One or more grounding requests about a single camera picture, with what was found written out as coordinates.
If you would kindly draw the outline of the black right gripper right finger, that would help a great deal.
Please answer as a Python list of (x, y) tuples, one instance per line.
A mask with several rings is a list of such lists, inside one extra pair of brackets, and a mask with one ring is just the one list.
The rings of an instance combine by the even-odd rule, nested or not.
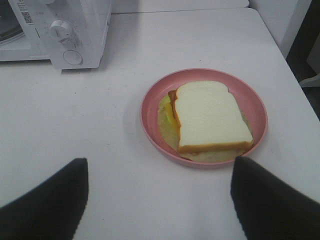
[(230, 195), (249, 240), (320, 238), (320, 204), (248, 157), (235, 158)]

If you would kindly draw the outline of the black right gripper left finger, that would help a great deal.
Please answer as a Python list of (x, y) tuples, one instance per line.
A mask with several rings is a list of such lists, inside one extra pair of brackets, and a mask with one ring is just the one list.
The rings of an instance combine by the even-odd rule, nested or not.
[(0, 208), (0, 238), (71, 240), (88, 196), (88, 161), (75, 158), (40, 185)]

